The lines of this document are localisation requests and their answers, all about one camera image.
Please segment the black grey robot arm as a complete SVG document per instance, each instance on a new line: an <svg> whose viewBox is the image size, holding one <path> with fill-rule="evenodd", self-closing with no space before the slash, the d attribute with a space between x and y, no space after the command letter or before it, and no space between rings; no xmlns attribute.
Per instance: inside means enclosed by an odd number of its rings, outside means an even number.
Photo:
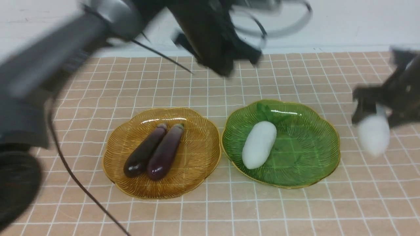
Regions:
<svg viewBox="0 0 420 236"><path fill-rule="evenodd" d="M236 52L240 40L230 19L233 6L272 10L263 0L89 0L83 13L1 65L1 231L13 224L34 202L42 186L42 168L30 149L49 146L48 129L69 175L100 208L102 205L72 173L58 143L52 114L45 103L54 103L67 81L98 50L111 47L110 38L137 43L136 38L163 10L170 9L187 33L199 62L228 77L235 60L205 46L214 37L220 45L231 33Z"/></svg>

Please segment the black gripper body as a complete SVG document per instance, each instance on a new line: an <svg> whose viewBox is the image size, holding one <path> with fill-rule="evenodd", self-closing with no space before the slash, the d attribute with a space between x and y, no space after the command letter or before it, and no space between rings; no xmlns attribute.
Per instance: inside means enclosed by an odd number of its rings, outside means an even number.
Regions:
<svg viewBox="0 0 420 236"><path fill-rule="evenodd" d="M260 49L237 35L230 16L232 5L232 0L139 0L138 10L149 23L169 9L182 30L174 44L190 52L201 66L230 77L237 61L256 66L262 58Z"/></svg>

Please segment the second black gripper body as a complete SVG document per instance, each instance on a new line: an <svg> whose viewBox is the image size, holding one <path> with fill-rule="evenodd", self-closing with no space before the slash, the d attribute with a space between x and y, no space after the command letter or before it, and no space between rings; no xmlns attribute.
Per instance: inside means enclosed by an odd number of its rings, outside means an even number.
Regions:
<svg viewBox="0 0 420 236"><path fill-rule="evenodd" d="M395 71L384 82L382 104L391 110L390 128L419 123L420 55L419 51L392 49L390 61Z"/></svg>

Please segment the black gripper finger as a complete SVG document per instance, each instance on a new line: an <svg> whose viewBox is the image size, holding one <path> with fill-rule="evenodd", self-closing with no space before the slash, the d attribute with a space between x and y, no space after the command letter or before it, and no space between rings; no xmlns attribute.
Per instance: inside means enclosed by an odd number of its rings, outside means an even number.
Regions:
<svg viewBox="0 0 420 236"><path fill-rule="evenodd" d="M377 98L381 94L381 86L356 86L352 92L352 99L357 106L351 116L351 123L358 125L372 115L378 115Z"/></svg>

